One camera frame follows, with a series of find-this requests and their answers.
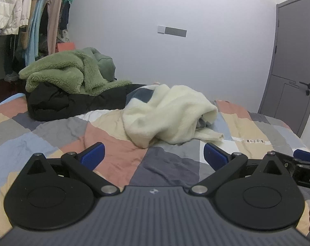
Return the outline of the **grey wall switch panel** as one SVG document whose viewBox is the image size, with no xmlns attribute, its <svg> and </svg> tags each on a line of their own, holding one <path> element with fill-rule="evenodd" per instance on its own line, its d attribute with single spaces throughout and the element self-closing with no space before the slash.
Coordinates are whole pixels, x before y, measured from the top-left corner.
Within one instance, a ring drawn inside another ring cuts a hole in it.
<svg viewBox="0 0 310 246">
<path fill-rule="evenodd" d="M 167 35 L 177 36 L 177 37 L 186 37 L 187 30 L 182 30 L 182 29 L 173 28 L 173 27 L 166 27 L 166 26 L 158 26 L 157 33 L 167 34 Z"/>
</svg>

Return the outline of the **beige pink hanging trousers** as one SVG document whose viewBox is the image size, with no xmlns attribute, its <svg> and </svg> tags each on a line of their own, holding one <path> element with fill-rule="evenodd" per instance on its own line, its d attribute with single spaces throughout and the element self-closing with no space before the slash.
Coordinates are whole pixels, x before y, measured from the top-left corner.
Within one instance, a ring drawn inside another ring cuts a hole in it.
<svg viewBox="0 0 310 246">
<path fill-rule="evenodd" d="M 46 0 L 48 11 L 47 42 L 49 55 L 55 53 L 56 49 L 56 38 L 61 4 L 62 0 Z"/>
</svg>

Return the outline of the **light blue hanging garment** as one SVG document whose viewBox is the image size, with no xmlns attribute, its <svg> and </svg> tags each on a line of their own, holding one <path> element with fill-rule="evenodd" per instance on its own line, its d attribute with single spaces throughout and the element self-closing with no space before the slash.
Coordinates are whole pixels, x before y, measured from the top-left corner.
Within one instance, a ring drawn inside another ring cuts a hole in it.
<svg viewBox="0 0 310 246">
<path fill-rule="evenodd" d="M 38 54 L 38 43 L 39 43 L 39 28 L 42 13 L 44 10 L 45 0 L 36 0 L 33 17 L 31 19 L 31 25 L 29 27 L 29 39 L 28 46 L 25 50 L 25 65 L 35 62 Z"/>
</svg>

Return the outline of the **cream striped fleece sweater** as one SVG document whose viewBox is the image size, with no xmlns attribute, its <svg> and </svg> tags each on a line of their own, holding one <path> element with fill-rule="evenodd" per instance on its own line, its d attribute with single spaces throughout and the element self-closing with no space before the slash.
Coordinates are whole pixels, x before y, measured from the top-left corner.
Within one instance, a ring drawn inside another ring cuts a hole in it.
<svg viewBox="0 0 310 246">
<path fill-rule="evenodd" d="M 153 84 L 129 93 L 122 122 L 130 140 L 148 148 L 154 139 L 169 144 L 221 140 L 223 134 L 211 128 L 217 115 L 217 107 L 201 92 L 185 85 Z"/>
</svg>

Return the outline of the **red box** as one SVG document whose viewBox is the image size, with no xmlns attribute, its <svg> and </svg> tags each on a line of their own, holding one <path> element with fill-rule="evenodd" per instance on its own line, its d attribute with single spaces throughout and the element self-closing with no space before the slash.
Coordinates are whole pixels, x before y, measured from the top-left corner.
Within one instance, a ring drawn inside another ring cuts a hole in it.
<svg viewBox="0 0 310 246">
<path fill-rule="evenodd" d="M 57 43 L 56 44 L 56 52 L 63 52 L 63 51 L 71 51 L 75 49 L 74 42 L 66 42 L 66 43 Z"/>
</svg>

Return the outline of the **green fleece jacket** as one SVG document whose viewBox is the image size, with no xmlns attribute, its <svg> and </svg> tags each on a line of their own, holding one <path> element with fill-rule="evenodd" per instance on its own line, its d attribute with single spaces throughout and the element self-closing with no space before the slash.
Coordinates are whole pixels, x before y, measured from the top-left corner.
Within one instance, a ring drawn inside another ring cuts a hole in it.
<svg viewBox="0 0 310 246">
<path fill-rule="evenodd" d="M 22 69 L 19 77 L 26 81 L 29 93 L 40 83 L 48 82 L 69 94 L 97 96 L 132 83 L 117 80 L 113 59 L 92 47 L 45 56 Z"/>
</svg>

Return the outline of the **blue white hanging jacket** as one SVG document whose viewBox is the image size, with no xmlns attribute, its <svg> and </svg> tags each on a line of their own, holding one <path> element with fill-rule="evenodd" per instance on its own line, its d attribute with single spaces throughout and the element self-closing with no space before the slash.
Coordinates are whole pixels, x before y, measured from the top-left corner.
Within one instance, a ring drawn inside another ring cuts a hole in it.
<svg viewBox="0 0 310 246">
<path fill-rule="evenodd" d="M 31 3 L 32 3 L 32 0 L 23 0 L 22 10 L 21 10 L 20 27 L 27 26 L 29 23 Z"/>
</svg>

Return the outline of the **tan hanging coat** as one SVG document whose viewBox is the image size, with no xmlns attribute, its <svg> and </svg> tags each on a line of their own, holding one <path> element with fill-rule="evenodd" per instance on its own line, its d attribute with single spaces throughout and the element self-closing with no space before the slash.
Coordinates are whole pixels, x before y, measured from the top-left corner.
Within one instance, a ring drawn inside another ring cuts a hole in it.
<svg viewBox="0 0 310 246">
<path fill-rule="evenodd" d="M 20 21 L 20 28 L 22 29 L 20 41 L 23 50 L 26 50 L 28 46 L 29 28 L 31 25 L 31 19 L 34 15 L 37 1 L 38 0 L 23 0 L 22 15 Z"/>
</svg>

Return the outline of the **grey door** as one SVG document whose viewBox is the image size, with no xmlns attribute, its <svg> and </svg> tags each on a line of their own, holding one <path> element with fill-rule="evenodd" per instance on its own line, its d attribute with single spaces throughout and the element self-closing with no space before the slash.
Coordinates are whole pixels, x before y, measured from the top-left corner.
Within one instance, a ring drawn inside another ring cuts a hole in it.
<svg viewBox="0 0 310 246">
<path fill-rule="evenodd" d="M 310 0 L 276 6 L 269 76 L 258 112 L 285 122 L 301 136 L 310 115 Z"/>
</svg>

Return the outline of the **black coat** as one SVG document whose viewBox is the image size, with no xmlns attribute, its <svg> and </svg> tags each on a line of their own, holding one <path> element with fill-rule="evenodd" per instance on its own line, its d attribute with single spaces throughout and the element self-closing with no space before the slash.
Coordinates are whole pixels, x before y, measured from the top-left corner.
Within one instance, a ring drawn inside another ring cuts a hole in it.
<svg viewBox="0 0 310 246">
<path fill-rule="evenodd" d="M 141 84 L 128 84 L 108 89 L 98 96 L 69 94 L 59 87 L 40 83 L 27 96 L 28 112 L 36 121 L 54 121 L 85 114 L 93 110 L 123 109 L 127 95 Z"/>
</svg>

